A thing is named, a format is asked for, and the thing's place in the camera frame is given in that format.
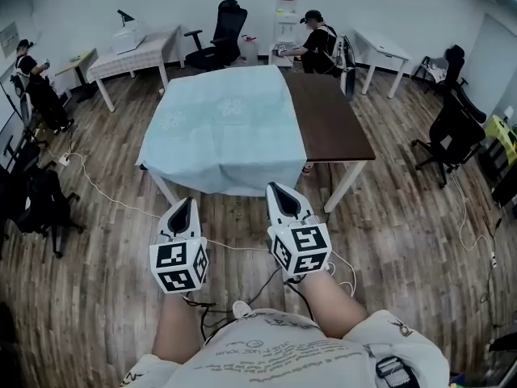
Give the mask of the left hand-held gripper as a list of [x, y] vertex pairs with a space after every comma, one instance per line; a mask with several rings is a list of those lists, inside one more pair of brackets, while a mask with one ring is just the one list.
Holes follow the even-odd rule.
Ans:
[[[153, 277], [164, 293], [201, 290], [208, 271], [207, 239], [201, 236], [198, 205], [188, 197], [174, 204], [158, 223], [155, 244], [149, 246]], [[181, 234], [185, 238], [173, 238]]]

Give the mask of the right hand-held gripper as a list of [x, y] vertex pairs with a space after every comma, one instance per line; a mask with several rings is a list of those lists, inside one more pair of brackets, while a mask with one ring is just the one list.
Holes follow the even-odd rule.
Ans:
[[271, 182], [266, 188], [271, 253], [285, 277], [323, 270], [332, 251], [327, 226], [313, 215], [308, 199], [294, 188]]

